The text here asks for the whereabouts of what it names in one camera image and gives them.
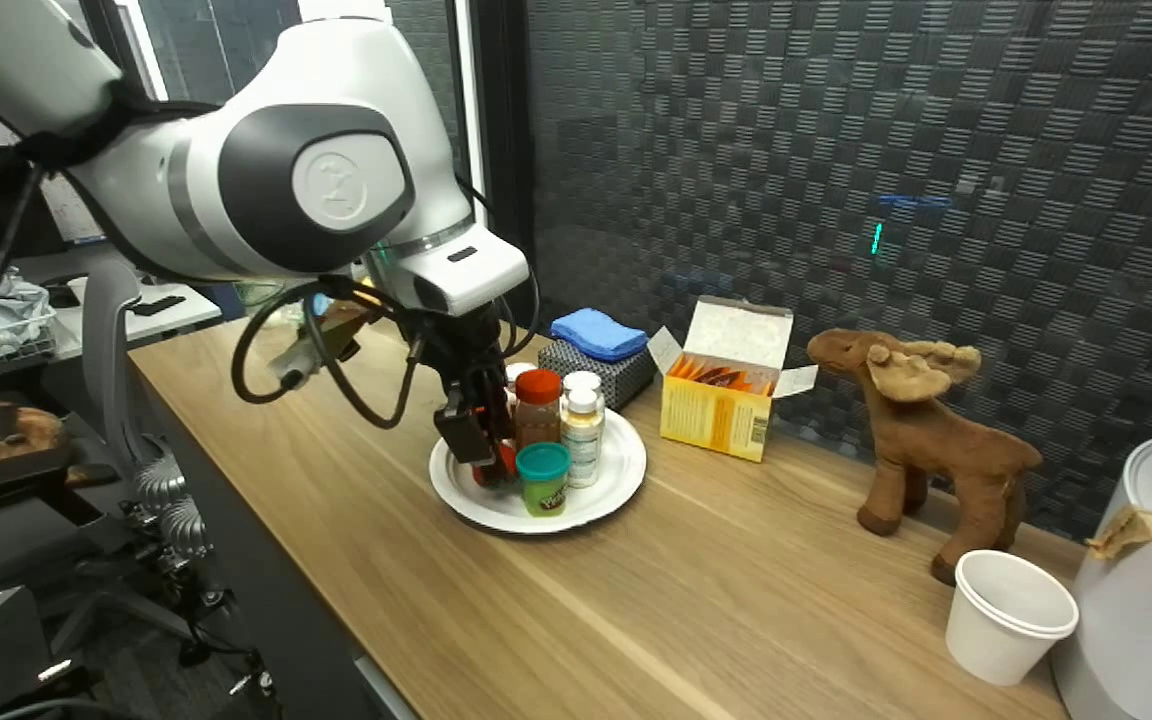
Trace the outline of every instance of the paper cup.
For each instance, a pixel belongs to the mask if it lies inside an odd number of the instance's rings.
[[[962,552],[948,607],[948,655],[987,680],[1021,686],[1078,623],[1078,603],[1043,567],[1007,552]]]

